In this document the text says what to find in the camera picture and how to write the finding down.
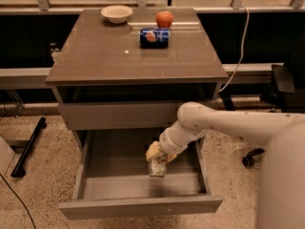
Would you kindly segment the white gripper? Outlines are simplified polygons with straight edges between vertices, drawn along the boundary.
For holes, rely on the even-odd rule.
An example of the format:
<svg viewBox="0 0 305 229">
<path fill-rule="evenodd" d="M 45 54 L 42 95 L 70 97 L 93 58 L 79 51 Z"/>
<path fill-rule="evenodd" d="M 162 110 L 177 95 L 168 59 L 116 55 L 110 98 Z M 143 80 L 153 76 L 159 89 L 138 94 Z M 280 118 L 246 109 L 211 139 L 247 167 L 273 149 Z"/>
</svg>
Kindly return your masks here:
<svg viewBox="0 0 305 229">
<path fill-rule="evenodd" d="M 188 145 L 200 139 L 207 133 L 206 129 L 198 129 L 195 124 L 185 127 L 176 121 L 171 127 L 167 128 L 159 137 L 159 142 L 154 141 L 146 152 L 148 162 L 167 154 L 167 163 L 173 161 L 177 155 L 183 153 Z"/>
</svg>

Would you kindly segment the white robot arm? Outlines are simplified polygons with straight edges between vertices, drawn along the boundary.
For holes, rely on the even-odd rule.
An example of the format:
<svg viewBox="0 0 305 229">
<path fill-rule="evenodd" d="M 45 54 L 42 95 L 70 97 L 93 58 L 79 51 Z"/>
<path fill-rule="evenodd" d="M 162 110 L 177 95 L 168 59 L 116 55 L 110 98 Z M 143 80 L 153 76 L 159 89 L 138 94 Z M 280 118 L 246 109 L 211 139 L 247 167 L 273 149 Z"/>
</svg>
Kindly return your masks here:
<svg viewBox="0 0 305 229">
<path fill-rule="evenodd" d="M 146 160 L 173 160 L 209 130 L 264 149 L 257 229 L 305 229 L 305 114 L 217 111 L 187 102 L 153 142 Z"/>
</svg>

